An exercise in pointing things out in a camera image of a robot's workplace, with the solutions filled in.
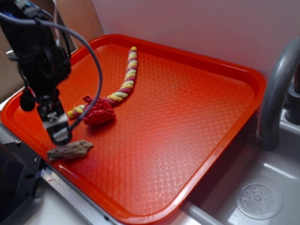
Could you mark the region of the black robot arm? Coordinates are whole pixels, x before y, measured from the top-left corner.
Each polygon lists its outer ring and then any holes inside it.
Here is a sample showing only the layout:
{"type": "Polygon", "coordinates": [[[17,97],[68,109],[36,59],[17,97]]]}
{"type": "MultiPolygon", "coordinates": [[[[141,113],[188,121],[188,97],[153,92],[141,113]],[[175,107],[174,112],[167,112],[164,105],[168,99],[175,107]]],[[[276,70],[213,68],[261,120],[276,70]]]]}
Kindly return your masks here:
{"type": "Polygon", "coordinates": [[[72,133],[57,134],[68,126],[57,85],[71,72],[70,50],[55,41],[50,28],[40,25],[46,15],[27,0],[0,2],[0,26],[11,47],[7,57],[17,62],[25,84],[20,106],[26,112],[36,108],[52,143],[64,145],[72,133]]]}

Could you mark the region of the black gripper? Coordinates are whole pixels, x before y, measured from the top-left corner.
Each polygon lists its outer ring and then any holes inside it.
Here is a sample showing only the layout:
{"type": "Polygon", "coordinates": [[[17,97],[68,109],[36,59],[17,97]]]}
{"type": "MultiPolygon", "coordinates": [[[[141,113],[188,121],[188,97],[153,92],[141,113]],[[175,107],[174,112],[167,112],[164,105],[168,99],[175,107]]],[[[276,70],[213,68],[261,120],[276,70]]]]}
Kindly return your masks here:
{"type": "Polygon", "coordinates": [[[68,117],[59,99],[57,88],[36,94],[37,112],[43,127],[55,145],[68,144],[72,133],[68,128],[68,117]]]}

